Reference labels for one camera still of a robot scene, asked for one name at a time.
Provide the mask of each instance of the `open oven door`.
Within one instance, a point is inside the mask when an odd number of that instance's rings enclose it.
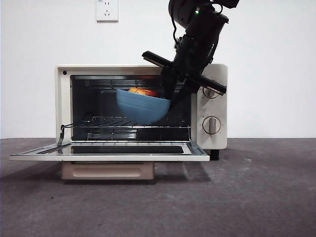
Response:
[[[191,142],[72,142],[12,155],[10,160],[209,161],[210,157]]]

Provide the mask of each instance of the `wall outlet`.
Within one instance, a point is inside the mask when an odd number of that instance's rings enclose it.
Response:
[[[95,0],[97,22],[119,21],[119,0]]]

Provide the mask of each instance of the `oven hinge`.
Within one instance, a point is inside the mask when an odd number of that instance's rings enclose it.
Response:
[[[60,147],[62,145],[62,143],[63,143],[64,136],[65,136],[65,126],[62,124],[60,126],[60,129],[61,129],[61,132],[60,132],[59,140],[58,140],[58,143],[57,143],[58,147]]]

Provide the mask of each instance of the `oven feet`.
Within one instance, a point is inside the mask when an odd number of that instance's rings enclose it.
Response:
[[[210,160],[219,160],[219,150],[210,150],[209,159]]]

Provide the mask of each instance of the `bowl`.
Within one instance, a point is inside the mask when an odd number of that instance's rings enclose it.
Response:
[[[170,100],[117,89],[117,104],[131,121],[152,124],[162,119],[169,110]]]

